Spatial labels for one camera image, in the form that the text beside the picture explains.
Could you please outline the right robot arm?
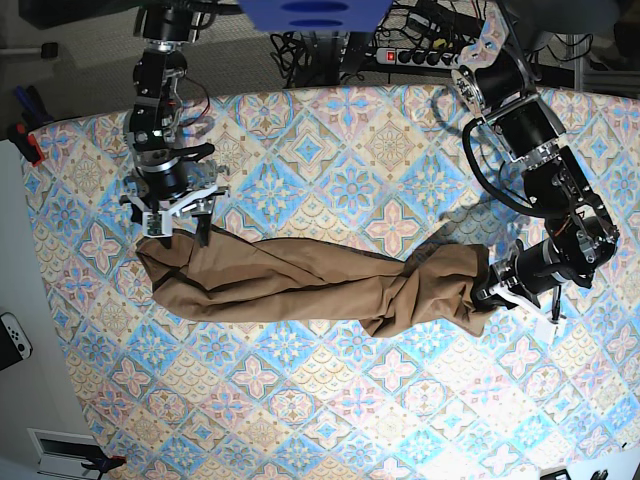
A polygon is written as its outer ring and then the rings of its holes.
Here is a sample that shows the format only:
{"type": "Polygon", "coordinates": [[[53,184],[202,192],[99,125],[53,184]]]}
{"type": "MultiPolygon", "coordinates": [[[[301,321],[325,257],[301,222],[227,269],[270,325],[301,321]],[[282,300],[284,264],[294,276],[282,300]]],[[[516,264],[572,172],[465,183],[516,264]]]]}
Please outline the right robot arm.
{"type": "Polygon", "coordinates": [[[185,142],[190,124],[182,118],[178,86],[188,70],[183,46],[217,15],[237,10],[217,1],[155,1],[138,10],[135,32],[147,45],[133,73],[136,98],[124,125],[133,168],[119,202],[130,206],[143,235],[164,247],[171,245],[176,218],[195,219],[196,237],[207,245],[216,200],[228,192],[217,183],[225,169],[211,158],[214,145],[185,142]]]}

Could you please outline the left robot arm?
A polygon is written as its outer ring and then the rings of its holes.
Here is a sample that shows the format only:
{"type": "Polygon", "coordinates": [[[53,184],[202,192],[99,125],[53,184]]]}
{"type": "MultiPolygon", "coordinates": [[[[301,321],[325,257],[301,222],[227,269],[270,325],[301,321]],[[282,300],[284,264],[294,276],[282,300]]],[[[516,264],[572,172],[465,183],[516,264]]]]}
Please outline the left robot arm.
{"type": "Polygon", "coordinates": [[[464,47],[452,80],[473,115],[462,131],[463,150],[476,180],[503,205],[543,220],[546,239],[491,265],[472,290],[479,309],[520,307],[535,320],[535,337],[550,344],[563,333],[563,286],[592,286],[597,269],[616,253],[619,230],[591,188],[570,147],[565,128],[536,90],[515,29],[502,2],[485,16],[475,42],[464,47]],[[514,200],[482,173],[471,133],[487,127],[519,167],[526,203],[514,200]]]}

